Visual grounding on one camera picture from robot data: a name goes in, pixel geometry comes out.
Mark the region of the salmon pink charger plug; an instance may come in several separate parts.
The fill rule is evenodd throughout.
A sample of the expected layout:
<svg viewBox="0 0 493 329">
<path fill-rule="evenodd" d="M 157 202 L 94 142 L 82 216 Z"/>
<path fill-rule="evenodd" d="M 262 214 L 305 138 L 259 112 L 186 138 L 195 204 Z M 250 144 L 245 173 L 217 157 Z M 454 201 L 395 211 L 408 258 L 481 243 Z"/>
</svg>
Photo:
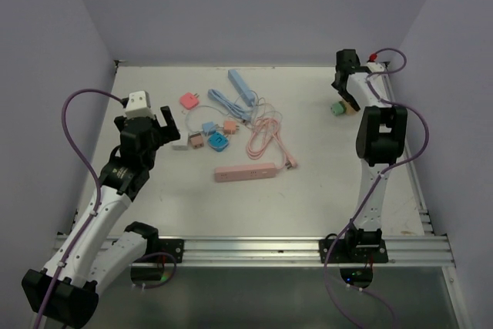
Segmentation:
<svg viewBox="0 0 493 329">
<path fill-rule="evenodd" d="M 240 130 L 239 125 L 233 120 L 225 120 L 223 122 L 223 132 L 226 135 L 234 135 Z"/>
</svg>

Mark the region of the brown pink USB charger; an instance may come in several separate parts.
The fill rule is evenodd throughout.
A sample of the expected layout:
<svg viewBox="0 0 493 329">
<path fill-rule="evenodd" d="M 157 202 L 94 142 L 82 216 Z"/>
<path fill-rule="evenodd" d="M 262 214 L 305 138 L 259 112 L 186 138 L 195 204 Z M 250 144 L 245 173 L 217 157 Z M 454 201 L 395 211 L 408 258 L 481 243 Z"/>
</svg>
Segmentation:
<svg viewBox="0 0 493 329">
<path fill-rule="evenodd" d="M 195 133 L 189 136 L 189 144 L 193 149 L 204 147 L 204 138 L 201 133 Z"/>
</svg>

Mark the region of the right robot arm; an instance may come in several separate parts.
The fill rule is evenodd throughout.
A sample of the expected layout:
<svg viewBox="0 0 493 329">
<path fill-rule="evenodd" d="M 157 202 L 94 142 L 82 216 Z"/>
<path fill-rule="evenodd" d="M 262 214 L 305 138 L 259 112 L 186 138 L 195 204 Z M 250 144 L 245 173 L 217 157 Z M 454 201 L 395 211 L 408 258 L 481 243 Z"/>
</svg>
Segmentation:
<svg viewBox="0 0 493 329">
<path fill-rule="evenodd" d="M 336 52 L 335 76 L 331 86 L 340 101 L 331 106 L 335 116 L 360 113 L 355 149 L 361 160 L 361 185 L 354 219 L 344 231 L 334 252 L 358 262 L 384 248 L 381 214 L 390 172 L 404 152 L 407 110 L 387 102 L 383 93 L 368 85 L 380 68 L 371 59 L 363 65 L 354 49 Z"/>
</svg>

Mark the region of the light blue charger plug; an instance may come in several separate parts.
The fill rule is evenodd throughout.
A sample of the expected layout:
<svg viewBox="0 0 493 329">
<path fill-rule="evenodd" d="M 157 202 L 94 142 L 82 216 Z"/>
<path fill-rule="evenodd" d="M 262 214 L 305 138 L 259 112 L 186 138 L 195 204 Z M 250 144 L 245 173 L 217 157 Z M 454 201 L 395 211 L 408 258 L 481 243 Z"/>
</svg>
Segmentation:
<svg viewBox="0 0 493 329">
<path fill-rule="evenodd" d="M 213 121 L 202 124 L 202 130 L 205 136 L 213 135 L 218 130 L 218 128 L 219 126 Z"/>
</svg>

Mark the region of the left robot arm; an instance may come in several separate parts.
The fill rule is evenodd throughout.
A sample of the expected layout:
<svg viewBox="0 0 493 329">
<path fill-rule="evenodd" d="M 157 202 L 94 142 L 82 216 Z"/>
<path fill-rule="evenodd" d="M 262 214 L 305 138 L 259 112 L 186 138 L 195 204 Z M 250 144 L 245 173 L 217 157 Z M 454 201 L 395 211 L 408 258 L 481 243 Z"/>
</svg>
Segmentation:
<svg viewBox="0 0 493 329">
<path fill-rule="evenodd" d="M 128 210 L 150 178 L 157 150 L 180 138 L 168 106 L 155 115 L 119 116 L 115 124 L 120 144 L 102 168 L 85 212 L 65 242 L 39 270 L 30 269 L 22 288 L 37 313 L 35 327 L 47 317 L 63 327 L 82 328 L 96 312 L 103 291 L 132 263 L 176 258 L 162 250 L 159 231 L 133 222 L 106 251 L 102 245 L 118 219 Z"/>
</svg>

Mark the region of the blue cube socket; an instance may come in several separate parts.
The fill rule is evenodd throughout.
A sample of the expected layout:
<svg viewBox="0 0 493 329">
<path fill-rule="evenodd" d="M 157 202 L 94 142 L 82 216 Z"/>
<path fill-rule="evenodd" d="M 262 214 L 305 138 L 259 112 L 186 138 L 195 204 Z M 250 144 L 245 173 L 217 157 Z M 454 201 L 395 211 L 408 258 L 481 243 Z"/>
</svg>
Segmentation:
<svg viewBox="0 0 493 329">
<path fill-rule="evenodd" d="M 229 145 L 229 140 L 222 133 L 218 132 L 210 135 L 207 142 L 209 146 L 218 153 L 224 151 Z"/>
</svg>

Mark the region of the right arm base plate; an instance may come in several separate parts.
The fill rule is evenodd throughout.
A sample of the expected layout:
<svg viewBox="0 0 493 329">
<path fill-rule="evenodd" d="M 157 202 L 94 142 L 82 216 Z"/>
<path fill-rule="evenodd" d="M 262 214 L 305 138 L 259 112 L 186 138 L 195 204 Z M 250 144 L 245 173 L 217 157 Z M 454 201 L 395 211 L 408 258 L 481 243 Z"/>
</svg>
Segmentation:
<svg viewBox="0 0 493 329">
<path fill-rule="evenodd" d="M 386 264 L 389 262 L 387 248 L 382 240 L 378 247 L 349 248 L 344 240 L 338 240 L 330 252 L 329 264 Z"/>
</svg>

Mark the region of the yellow cube socket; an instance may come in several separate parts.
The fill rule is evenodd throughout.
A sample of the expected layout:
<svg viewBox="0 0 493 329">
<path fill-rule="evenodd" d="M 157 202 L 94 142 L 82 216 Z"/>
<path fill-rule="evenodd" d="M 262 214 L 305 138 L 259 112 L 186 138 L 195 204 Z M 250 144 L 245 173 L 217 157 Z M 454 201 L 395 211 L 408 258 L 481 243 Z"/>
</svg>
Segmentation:
<svg viewBox="0 0 493 329">
<path fill-rule="evenodd" d="M 344 101 L 345 113 L 349 116 L 357 114 L 357 110 L 355 110 L 352 105 L 346 101 Z"/>
</svg>

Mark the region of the pink power strip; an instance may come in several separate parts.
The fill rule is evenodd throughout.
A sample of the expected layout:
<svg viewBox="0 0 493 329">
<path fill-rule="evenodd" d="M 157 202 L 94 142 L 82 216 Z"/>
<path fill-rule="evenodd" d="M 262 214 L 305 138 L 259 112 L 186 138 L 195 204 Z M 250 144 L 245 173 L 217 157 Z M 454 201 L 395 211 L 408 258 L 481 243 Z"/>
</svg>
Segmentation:
<svg viewBox="0 0 493 329">
<path fill-rule="evenodd" d="M 274 163 L 256 163 L 217 167 L 213 175 L 216 182 L 226 183 L 274 178 L 277 172 L 278 169 Z"/>
</svg>

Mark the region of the pink adapter plug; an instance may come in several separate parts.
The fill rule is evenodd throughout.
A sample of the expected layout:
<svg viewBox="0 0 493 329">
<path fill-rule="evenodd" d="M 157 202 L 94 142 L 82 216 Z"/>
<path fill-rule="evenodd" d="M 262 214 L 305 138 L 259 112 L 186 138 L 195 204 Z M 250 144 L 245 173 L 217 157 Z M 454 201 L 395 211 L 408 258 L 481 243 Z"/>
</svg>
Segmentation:
<svg viewBox="0 0 493 329">
<path fill-rule="evenodd" d="M 179 98 L 179 103 L 184 109 L 191 110 L 200 104 L 199 96 L 197 94 L 187 92 Z"/>
</svg>

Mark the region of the green charger plug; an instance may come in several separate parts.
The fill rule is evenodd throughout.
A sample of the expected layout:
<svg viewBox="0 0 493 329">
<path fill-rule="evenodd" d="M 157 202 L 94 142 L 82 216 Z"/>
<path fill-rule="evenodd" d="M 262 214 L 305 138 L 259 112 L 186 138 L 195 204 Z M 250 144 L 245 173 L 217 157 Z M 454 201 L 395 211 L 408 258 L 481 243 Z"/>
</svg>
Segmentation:
<svg viewBox="0 0 493 329">
<path fill-rule="evenodd" d="M 342 116 L 346 113 L 347 108 L 343 101 L 337 101 L 330 106 L 330 111 L 334 116 Z"/>
</svg>

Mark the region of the light blue power strip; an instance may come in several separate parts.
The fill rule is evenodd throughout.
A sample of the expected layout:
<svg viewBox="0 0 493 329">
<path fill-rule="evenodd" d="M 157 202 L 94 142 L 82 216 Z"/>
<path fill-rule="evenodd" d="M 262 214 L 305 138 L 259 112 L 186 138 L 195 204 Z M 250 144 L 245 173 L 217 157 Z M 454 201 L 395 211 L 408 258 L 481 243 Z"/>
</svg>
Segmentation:
<svg viewBox="0 0 493 329">
<path fill-rule="evenodd" d="M 256 102 L 256 96 L 253 90 L 247 85 L 242 76 L 235 69 L 228 70 L 228 79 L 240 95 L 240 98 L 249 107 L 254 107 Z"/>
</svg>

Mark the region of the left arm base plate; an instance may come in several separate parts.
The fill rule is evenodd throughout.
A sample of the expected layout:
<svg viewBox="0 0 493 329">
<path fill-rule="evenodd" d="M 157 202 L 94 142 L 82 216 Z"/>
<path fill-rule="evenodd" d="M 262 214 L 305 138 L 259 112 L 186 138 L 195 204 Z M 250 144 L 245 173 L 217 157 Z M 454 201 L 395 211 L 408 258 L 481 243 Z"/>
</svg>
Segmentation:
<svg viewBox="0 0 493 329">
<path fill-rule="evenodd" d="M 174 258 L 174 260 L 181 264 L 183 260 L 185 241 L 180 238 L 157 238 L 145 240 L 143 248 L 139 249 L 139 254 L 133 263 L 150 262 L 150 263 L 172 263 L 171 257 L 147 257 L 152 253 L 167 253 Z"/>
</svg>

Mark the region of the white USB charger plug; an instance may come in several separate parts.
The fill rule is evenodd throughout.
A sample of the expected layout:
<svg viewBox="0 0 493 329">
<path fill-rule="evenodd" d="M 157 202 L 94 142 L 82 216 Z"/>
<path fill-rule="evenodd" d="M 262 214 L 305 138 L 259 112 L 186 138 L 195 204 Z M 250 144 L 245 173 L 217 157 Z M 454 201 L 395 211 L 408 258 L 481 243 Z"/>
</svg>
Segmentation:
<svg viewBox="0 0 493 329">
<path fill-rule="evenodd" d="M 171 142 L 171 147 L 173 150 L 188 150 L 189 148 L 189 134 L 182 133 L 180 139 Z"/>
</svg>

